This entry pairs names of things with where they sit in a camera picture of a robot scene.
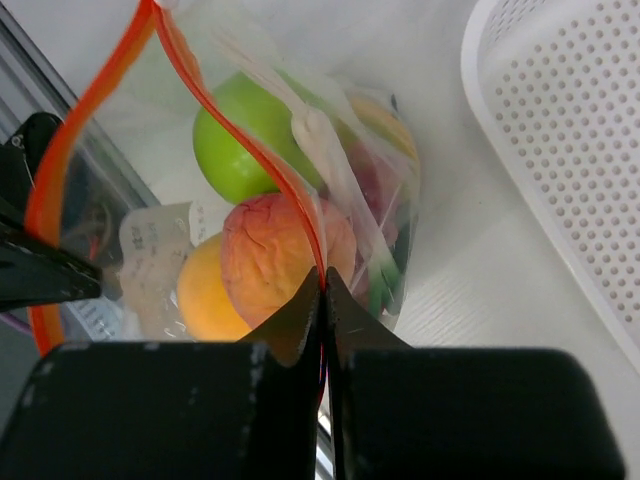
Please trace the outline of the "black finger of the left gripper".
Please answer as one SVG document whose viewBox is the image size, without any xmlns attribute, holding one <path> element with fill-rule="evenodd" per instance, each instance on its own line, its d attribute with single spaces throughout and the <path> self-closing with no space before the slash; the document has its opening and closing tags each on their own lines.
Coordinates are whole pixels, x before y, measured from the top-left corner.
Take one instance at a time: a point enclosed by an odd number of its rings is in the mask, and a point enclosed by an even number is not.
<svg viewBox="0 0 640 480">
<path fill-rule="evenodd" d="M 62 120 L 36 112 L 1 144 L 1 310 L 97 298 L 99 268 L 26 232 L 27 200 Z"/>
</svg>

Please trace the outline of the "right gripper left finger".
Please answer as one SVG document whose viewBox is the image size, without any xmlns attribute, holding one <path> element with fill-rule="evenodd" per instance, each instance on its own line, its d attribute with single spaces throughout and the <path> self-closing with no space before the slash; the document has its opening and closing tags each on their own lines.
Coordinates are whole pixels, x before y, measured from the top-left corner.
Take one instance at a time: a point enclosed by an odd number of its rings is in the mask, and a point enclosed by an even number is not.
<svg viewBox="0 0 640 480">
<path fill-rule="evenodd" d="M 1 437 L 5 479 L 311 479 L 323 295 L 235 343 L 67 343 L 34 367 Z"/>
</svg>

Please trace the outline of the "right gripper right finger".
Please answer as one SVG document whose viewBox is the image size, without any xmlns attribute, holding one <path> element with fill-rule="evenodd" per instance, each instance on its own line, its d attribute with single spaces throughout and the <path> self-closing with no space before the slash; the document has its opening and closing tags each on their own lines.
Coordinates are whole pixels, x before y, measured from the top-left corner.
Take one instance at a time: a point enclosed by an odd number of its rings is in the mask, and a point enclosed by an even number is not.
<svg viewBox="0 0 640 480">
<path fill-rule="evenodd" d="M 596 388 L 570 354 L 412 347 L 326 275 L 339 479 L 622 479 Z"/>
</svg>

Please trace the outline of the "orange fruit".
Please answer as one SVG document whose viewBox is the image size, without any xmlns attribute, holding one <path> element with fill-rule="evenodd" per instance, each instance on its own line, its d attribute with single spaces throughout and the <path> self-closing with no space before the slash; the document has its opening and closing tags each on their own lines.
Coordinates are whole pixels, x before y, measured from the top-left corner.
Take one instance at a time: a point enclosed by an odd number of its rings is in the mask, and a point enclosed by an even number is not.
<svg viewBox="0 0 640 480">
<path fill-rule="evenodd" d="M 177 281 L 177 303 L 187 332 L 196 340 L 234 342 L 251 329 L 233 307 L 221 275 L 222 234 L 198 245 Z"/>
</svg>

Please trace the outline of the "green leafy vegetable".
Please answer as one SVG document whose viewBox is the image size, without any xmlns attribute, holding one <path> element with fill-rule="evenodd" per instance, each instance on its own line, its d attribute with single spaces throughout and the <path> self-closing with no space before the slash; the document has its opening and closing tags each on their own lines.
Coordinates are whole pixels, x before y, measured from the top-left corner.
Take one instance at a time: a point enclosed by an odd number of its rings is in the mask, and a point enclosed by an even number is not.
<svg viewBox="0 0 640 480">
<path fill-rule="evenodd" d="M 405 274 L 411 247 L 411 225 L 405 223 L 392 247 L 392 261 L 369 275 L 368 311 L 379 318 L 384 311 L 398 315 L 404 301 Z"/>
</svg>

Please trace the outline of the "red peach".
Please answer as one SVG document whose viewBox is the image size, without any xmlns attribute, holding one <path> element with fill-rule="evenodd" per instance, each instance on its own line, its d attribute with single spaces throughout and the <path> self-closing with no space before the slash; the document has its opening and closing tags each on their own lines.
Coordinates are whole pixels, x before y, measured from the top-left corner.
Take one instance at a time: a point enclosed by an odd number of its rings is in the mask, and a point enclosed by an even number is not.
<svg viewBox="0 0 640 480">
<path fill-rule="evenodd" d="M 221 278 L 249 327 L 258 327 L 291 300 L 314 265 L 298 212 L 283 194 L 253 197 L 226 217 Z"/>
</svg>

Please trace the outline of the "clear orange zip top bag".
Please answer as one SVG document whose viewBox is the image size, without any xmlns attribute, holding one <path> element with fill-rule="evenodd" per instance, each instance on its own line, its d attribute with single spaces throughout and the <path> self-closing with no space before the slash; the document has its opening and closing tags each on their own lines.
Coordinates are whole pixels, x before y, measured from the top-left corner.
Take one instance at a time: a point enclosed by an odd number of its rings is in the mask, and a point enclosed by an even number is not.
<svg viewBox="0 0 640 480">
<path fill-rule="evenodd" d="M 26 227 L 95 262 L 29 309 L 41 353 L 235 341 L 334 267 L 393 328 L 421 162 L 370 1 L 140 1 L 38 167 Z"/>
</svg>

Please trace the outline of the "red grape bunch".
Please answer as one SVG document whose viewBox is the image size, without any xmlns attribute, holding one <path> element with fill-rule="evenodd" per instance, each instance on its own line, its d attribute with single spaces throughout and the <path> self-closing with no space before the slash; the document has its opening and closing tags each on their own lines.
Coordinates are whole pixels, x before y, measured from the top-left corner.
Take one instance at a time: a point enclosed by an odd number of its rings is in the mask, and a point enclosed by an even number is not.
<svg viewBox="0 0 640 480">
<path fill-rule="evenodd" d="M 347 158 L 364 200 L 389 246 L 399 234 L 400 210 L 407 203 L 407 191 L 389 165 L 365 145 L 356 141 L 346 150 Z"/>
</svg>

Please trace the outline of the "green apple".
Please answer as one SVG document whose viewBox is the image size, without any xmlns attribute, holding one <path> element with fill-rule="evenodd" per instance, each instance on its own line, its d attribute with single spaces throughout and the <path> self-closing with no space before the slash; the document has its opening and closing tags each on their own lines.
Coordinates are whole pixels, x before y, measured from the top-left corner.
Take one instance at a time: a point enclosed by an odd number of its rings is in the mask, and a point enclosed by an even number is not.
<svg viewBox="0 0 640 480">
<path fill-rule="evenodd" d="M 292 114 L 285 104 L 240 72 L 217 86 L 213 95 L 225 116 L 257 137 L 290 164 L 312 187 L 324 185 L 319 173 L 297 145 Z M 213 189 L 237 205 L 263 193 L 277 192 L 264 168 L 204 108 L 195 117 L 193 151 Z"/>
</svg>

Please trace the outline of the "yellow pear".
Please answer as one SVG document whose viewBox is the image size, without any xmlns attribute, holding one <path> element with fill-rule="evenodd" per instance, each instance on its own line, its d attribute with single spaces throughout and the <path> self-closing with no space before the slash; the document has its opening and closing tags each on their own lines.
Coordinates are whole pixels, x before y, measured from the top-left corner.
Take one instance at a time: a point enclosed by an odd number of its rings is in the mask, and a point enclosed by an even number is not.
<svg viewBox="0 0 640 480">
<path fill-rule="evenodd" d="M 359 120 L 380 138 L 386 140 L 414 161 L 421 163 L 413 136 L 398 116 L 375 99 L 364 94 L 350 94 L 349 103 Z"/>
</svg>

